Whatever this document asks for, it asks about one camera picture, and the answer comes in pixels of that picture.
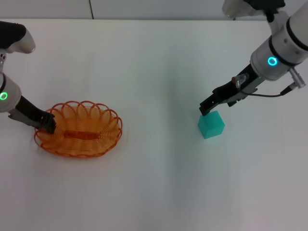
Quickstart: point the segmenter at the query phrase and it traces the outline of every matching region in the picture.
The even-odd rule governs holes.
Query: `gray wall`
[[[89,0],[0,0],[0,18],[92,18]]]
[[[293,14],[307,0],[285,0]],[[224,0],[91,0],[95,19],[229,20]],[[91,18],[89,0],[0,0],[0,18]],[[263,16],[237,20],[263,20]]]

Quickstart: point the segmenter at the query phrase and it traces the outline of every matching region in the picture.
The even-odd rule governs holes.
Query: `table surface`
[[[204,140],[197,127],[199,103],[249,64],[265,22],[8,21],[37,45],[4,67],[29,101],[104,103],[124,127],[106,155],[67,159],[1,114],[2,231],[308,229],[308,87],[220,105],[220,136]],[[298,71],[305,78],[308,66]]]

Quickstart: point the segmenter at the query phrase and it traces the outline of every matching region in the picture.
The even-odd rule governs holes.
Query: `woven basket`
[[[37,145],[65,157],[90,158],[104,155],[122,136],[122,120],[101,103],[68,101],[47,110],[54,114],[53,134],[35,130]]]

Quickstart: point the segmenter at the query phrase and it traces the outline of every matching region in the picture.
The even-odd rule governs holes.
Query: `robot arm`
[[[278,12],[283,0],[226,0],[223,10],[227,15],[256,15],[262,11],[268,20],[272,35],[251,55],[250,64],[232,80],[213,90],[213,94],[200,104],[202,115],[208,114],[219,104],[229,107],[247,96],[278,97],[305,83],[295,66],[308,57],[308,2],[293,16]],[[293,83],[278,95],[254,94],[264,81],[276,81],[289,72]]]
[[[6,53],[31,53],[35,43],[23,25],[0,22],[0,112],[8,112],[9,118],[37,129],[53,133],[56,127],[54,115],[44,112],[22,96],[19,86],[3,73]]]

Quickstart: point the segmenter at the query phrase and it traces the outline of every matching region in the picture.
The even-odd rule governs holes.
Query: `foam cube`
[[[204,139],[208,139],[220,135],[225,128],[225,123],[222,121],[218,111],[214,111],[205,116],[201,115],[198,127]]]

